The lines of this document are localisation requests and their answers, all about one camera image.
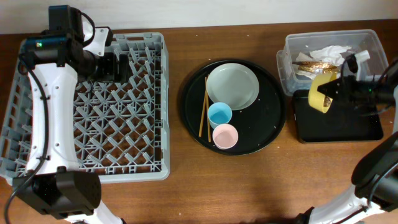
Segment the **brown food scraps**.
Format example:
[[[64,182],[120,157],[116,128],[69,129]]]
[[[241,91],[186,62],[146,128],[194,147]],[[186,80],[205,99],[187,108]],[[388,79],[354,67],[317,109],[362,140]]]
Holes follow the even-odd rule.
[[[328,96],[325,96],[324,97],[324,102],[323,102],[323,107],[324,108],[330,107],[331,102],[332,102],[332,99],[330,97],[328,97]]]

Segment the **yellow bowl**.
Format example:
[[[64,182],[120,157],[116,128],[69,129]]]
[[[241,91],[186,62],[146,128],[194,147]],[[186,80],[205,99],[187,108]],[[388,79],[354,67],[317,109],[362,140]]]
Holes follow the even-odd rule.
[[[330,107],[328,107],[328,108],[323,107],[325,95],[322,93],[319,93],[317,91],[317,87],[322,84],[331,82],[333,80],[336,80],[336,75],[334,73],[325,73],[325,74],[317,75],[314,78],[314,80],[312,81],[312,85],[308,92],[308,104],[312,108],[314,108],[322,113],[326,113],[330,109]]]

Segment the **gold foil wrapper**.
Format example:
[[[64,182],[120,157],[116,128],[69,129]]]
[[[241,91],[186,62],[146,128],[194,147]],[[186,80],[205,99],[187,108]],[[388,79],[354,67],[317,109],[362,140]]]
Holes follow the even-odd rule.
[[[293,65],[298,65],[298,70],[314,74],[322,74],[328,72],[339,72],[340,69],[330,63],[315,62],[315,61],[303,61],[303,62],[292,62]]]

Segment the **white napkin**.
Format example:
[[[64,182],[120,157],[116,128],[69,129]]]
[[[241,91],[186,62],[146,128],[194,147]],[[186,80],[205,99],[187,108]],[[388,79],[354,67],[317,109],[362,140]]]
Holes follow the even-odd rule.
[[[352,47],[350,46],[340,46],[340,45],[331,45],[328,47],[324,47],[320,50],[313,50],[309,53],[300,52],[296,59],[292,62],[303,62],[303,61],[315,61],[315,62],[324,62],[330,63],[337,66],[340,69],[340,66],[344,62],[343,54],[350,53]],[[305,76],[310,79],[314,79],[317,75],[321,74],[314,74],[308,73],[298,70],[298,65],[293,65],[294,72],[296,75]]]

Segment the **light blue cup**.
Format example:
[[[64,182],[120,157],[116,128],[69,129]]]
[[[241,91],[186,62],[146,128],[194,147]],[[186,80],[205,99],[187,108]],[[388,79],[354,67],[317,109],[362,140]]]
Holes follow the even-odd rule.
[[[232,115],[232,109],[226,103],[213,103],[208,109],[208,119],[213,129],[221,124],[229,123]]]

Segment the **pink cup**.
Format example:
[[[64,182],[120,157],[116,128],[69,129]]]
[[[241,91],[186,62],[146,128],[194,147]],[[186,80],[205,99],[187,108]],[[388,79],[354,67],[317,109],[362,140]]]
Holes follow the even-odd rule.
[[[213,130],[212,138],[218,149],[226,150],[236,145],[239,134],[234,126],[220,124]]]

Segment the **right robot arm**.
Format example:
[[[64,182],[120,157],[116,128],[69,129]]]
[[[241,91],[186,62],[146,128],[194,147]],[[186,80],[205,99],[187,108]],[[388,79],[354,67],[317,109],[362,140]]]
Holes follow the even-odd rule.
[[[355,106],[387,104],[397,106],[397,60],[378,80],[357,81],[342,73],[318,75],[308,92],[308,104],[326,113],[334,102]],[[321,207],[298,214],[294,223],[358,223],[397,208],[397,125],[389,138],[364,156],[355,167],[351,185]]]

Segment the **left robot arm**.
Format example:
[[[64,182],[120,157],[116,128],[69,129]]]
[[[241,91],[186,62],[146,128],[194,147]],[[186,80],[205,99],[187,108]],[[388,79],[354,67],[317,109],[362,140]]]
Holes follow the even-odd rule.
[[[19,54],[27,70],[33,110],[26,175],[12,181],[12,196],[43,215],[71,223],[122,223],[101,199],[97,174],[79,169],[73,137],[78,82],[126,83],[126,56],[107,53],[109,27],[97,27],[79,9],[49,7],[49,28],[28,38]]]

